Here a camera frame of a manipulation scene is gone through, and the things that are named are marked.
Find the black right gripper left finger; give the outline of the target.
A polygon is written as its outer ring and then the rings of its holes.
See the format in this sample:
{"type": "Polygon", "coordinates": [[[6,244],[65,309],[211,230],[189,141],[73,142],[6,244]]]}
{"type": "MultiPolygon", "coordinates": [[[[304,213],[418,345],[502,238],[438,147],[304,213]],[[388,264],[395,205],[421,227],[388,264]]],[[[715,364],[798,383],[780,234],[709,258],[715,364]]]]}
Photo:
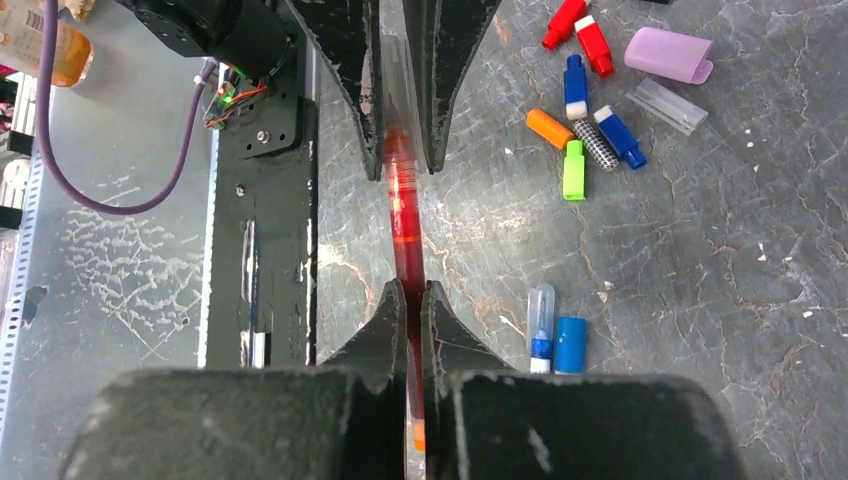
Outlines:
{"type": "Polygon", "coordinates": [[[94,401],[63,479],[402,479],[403,287],[315,367],[159,369],[118,376],[94,401]]]}

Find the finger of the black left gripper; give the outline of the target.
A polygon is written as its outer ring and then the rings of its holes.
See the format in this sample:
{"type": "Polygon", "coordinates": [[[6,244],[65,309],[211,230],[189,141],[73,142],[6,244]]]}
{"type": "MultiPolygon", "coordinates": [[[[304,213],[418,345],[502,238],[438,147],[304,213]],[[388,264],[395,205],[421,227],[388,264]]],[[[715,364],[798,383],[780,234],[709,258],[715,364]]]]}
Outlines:
{"type": "Polygon", "coordinates": [[[427,169],[443,170],[460,87],[500,0],[404,0],[427,169]]]}
{"type": "Polygon", "coordinates": [[[378,0],[287,3],[340,87],[351,111],[370,181],[381,179],[385,116],[378,0]]]}

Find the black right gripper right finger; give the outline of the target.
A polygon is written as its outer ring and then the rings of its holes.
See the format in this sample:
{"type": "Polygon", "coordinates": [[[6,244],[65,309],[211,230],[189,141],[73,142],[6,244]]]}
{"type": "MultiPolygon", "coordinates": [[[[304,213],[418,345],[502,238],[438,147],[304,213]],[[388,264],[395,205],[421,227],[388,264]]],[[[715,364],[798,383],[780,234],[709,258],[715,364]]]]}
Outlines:
{"type": "Polygon", "coordinates": [[[430,479],[742,479],[715,401],[656,374],[509,366],[431,281],[421,308],[430,479]]]}

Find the red marker cap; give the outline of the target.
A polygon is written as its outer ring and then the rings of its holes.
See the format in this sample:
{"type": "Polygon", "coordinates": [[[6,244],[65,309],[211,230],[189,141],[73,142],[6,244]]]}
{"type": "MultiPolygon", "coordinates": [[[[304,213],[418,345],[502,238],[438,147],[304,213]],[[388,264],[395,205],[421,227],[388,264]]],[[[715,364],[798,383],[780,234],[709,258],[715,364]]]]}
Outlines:
{"type": "Polygon", "coordinates": [[[601,78],[612,76],[615,73],[612,52],[593,16],[581,18],[575,22],[574,27],[592,71],[601,78]]]}
{"type": "Polygon", "coordinates": [[[567,41],[575,31],[575,23],[587,15],[590,4],[591,0],[564,0],[549,21],[541,45],[553,51],[567,41]]]}

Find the clear red ballpoint pen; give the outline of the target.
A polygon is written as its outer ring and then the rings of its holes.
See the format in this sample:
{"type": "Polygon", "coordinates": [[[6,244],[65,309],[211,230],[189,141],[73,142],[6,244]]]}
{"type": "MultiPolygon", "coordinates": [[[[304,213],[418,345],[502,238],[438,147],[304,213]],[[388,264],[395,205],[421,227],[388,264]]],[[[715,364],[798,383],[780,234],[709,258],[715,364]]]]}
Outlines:
{"type": "Polygon", "coordinates": [[[406,329],[410,346],[411,377],[408,381],[413,445],[426,450],[422,362],[421,306],[426,290],[423,262],[415,155],[412,141],[400,127],[391,127],[384,140],[389,214],[396,277],[407,304],[406,329]]]}

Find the blue capped thick marker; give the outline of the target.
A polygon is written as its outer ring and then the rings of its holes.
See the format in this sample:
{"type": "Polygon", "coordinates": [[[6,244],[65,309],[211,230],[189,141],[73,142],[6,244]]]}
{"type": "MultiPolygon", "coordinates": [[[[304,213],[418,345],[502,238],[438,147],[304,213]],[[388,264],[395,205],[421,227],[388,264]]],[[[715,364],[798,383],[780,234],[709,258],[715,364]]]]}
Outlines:
{"type": "Polygon", "coordinates": [[[584,372],[588,322],[583,318],[561,316],[556,322],[553,370],[556,374],[584,372]]]}

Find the clear blue ballpoint pen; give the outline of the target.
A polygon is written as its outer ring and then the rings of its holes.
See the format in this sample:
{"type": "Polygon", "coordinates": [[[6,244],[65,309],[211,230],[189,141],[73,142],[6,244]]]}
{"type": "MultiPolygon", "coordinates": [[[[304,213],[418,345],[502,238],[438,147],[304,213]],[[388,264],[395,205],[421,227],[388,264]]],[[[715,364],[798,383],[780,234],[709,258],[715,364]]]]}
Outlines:
{"type": "Polygon", "coordinates": [[[553,359],[555,290],[547,283],[530,290],[527,302],[529,372],[547,374],[553,359]]]}

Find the blue marker cap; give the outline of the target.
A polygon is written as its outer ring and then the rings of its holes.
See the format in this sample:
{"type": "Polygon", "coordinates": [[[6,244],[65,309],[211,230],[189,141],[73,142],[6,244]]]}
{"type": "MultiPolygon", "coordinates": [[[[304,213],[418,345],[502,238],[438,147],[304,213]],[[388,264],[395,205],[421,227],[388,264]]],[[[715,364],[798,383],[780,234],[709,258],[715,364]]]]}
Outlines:
{"type": "Polygon", "coordinates": [[[569,120],[585,119],[588,116],[588,84],[586,69],[579,54],[566,59],[563,72],[564,105],[569,120]]]}
{"type": "Polygon", "coordinates": [[[647,158],[641,151],[638,141],[609,105],[597,109],[593,113],[593,118],[620,160],[623,160],[632,170],[638,170],[647,164],[647,158]]]}

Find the orange marker cap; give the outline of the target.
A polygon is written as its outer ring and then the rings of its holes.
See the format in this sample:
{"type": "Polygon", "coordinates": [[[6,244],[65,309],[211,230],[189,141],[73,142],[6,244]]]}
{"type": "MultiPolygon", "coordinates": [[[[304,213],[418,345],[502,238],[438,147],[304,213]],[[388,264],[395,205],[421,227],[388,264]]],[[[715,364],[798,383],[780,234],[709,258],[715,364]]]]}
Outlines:
{"type": "Polygon", "coordinates": [[[559,150],[575,139],[575,134],[541,109],[532,109],[527,113],[526,126],[545,141],[559,150]]]}

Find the green marker cap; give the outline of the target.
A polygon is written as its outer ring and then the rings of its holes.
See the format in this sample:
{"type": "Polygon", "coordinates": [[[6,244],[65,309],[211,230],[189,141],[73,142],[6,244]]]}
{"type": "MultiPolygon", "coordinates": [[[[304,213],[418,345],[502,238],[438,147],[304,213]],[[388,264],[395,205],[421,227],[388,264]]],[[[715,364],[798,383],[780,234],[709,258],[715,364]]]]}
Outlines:
{"type": "Polygon", "coordinates": [[[562,196],[567,201],[585,199],[585,157],[583,143],[571,140],[567,143],[563,159],[562,196]]]}

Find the checkered pen cap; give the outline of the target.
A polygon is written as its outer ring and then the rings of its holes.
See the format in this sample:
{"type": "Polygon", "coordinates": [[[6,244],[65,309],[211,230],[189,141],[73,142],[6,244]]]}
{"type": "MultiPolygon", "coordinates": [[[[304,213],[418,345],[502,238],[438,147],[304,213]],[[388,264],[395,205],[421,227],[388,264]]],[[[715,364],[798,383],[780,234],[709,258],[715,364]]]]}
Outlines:
{"type": "Polygon", "coordinates": [[[619,165],[615,152],[587,119],[572,120],[571,125],[576,136],[583,142],[584,149],[604,172],[610,172],[619,165]]]}

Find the clear purple pen cap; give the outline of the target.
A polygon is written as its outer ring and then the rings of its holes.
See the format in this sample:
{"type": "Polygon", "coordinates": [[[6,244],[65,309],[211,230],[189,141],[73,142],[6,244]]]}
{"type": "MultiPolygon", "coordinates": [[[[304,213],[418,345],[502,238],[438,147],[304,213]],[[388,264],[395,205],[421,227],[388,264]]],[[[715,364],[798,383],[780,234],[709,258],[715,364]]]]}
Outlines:
{"type": "Polygon", "coordinates": [[[643,79],[626,97],[687,136],[708,117],[706,110],[650,78],[643,79]]]}

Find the purple highlighter cap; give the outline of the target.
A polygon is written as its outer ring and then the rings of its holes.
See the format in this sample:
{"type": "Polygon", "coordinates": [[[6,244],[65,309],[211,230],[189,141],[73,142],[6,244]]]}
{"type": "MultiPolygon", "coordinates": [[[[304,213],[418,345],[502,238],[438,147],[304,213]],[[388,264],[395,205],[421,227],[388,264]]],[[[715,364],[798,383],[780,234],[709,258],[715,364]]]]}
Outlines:
{"type": "Polygon", "coordinates": [[[713,42],[704,38],[642,27],[630,40],[624,53],[624,63],[647,74],[701,85],[714,69],[708,58],[712,46],[713,42]]]}

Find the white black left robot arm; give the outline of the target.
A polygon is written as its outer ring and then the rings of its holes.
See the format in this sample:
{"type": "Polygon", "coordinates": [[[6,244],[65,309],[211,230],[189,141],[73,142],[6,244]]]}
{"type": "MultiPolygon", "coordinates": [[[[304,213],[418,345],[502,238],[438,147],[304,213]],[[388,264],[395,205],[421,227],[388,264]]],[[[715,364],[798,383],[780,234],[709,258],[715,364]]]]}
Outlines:
{"type": "MultiPolygon", "coordinates": [[[[377,1],[125,1],[162,43],[183,57],[213,57],[252,78],[281,69],[296,31],[316,47],[353,114],[371,181],[382,172],[386,130],[377,1]]],[[[454,105],[497,1],[405,1],[424,159],[444,167],[454,105]]]]}

